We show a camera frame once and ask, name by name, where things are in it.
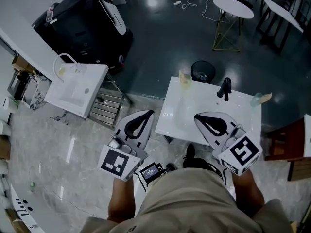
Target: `cup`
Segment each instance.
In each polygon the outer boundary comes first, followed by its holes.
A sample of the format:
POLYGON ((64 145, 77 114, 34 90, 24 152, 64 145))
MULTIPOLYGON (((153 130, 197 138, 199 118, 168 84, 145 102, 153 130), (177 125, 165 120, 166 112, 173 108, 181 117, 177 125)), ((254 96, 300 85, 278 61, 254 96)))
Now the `cup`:
POLYGON ((189 89, 192 83, 191 70, 189 68, 179 70, 179 81, 183 90, 189 89))

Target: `black faucet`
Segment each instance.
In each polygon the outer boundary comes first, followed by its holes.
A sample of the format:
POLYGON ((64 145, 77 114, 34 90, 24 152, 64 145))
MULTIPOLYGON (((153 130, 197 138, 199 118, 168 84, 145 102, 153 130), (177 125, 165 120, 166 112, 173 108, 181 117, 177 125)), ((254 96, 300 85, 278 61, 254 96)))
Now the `black faucet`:
POLYGON ((217 96, 222 98, 225 94, 225 101, 227 102, 229 101, 228 93, 231 93, 231 79, 225 78, 222 87, 220 87, 219 91, 217 92, 217 96))

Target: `white sink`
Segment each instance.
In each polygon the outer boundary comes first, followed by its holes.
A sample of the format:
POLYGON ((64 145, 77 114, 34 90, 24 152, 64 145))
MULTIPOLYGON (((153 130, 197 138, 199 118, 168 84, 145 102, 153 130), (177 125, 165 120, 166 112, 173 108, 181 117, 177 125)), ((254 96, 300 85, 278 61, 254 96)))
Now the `white sink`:
POLYGON ((86 118, 91 110, 96 94, 108 72, 107 65, 86 65, 84 73, 77 72, 73 64, 62 64, 58 72, 64 80, 55 79, 44 98, 64 110, 86 118))
POLYGON ((224 112, 230 115, 245 131, 251 131, 260 141, 261 105, 253 108, 253 96, 238 91, 229 94, 229 101, 217 97, 220 87, 192 81, 189 89, 181 88, 179 78, 171 77, 155 132, 203 145, 209 145, 195 125, 194 115, 202 112, 224 112))

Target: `cardboard box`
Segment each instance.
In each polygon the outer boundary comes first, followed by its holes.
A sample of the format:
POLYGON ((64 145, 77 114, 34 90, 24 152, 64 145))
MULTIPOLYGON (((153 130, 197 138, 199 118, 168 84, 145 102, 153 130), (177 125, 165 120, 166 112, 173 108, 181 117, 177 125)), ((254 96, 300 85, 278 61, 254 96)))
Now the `cardboard box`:
POLYGON ((0 135, 0 158, 10 160, 11 143, 7 136, 0 135))
POLYGON ((11 223, 17 219, 17 215, 16 215, 15 210, 6 209, 5 213, 6 213, 6 216, 8 217, 8 219, 10 220, 11 223))
POLYGON ((14 57, 12 66, 18 71, 28 72, 31 74, 35 71, 35 68, 21 56, 14 57))
POLYGON ((11 224, 16 233, 30 233, 29 229, 27 228, 27 226, 24 224, 23 221, 16 220, 14 222, 11 222, 11 224))

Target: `small display screen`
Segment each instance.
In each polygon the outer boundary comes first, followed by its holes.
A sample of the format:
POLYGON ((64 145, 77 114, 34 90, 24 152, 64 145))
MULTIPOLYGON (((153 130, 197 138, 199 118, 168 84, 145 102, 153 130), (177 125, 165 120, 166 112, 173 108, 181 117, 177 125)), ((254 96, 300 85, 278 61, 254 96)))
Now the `small display screen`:
POLYGON ((142 172, 142 175, 144 176, 144 178, 147 180, 150 177, 154 176, 156 173, 159 172, 159 169, 157 169, 156 166, 151 166, 150 168, 148 168, 147 170, 142 172))

